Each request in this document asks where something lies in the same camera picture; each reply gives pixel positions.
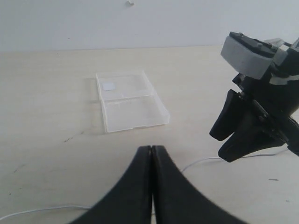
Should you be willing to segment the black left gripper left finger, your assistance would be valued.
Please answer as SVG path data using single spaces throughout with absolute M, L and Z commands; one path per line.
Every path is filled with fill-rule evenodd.
M 151 147 L 139 147 L 114 187 L 73 224 L 150 224 Z

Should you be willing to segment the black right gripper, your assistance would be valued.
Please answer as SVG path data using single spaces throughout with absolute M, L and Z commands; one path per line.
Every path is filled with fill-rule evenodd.
M 299 153 L 299 125 L 292 114 L 299 108 L 299 43 L 286 44 L 260 79 L 238 73 L 240 92 L 229 90 L 210 135 L 226 140 L 218 155 L 227 162 L 263 149 L 287 145 Z

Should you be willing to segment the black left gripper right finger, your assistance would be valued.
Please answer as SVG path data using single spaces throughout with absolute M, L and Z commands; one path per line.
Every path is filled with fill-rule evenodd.
M 158 224 L 243 224 L 200 193 L 163 146 L 152 147 L 153 197 Z

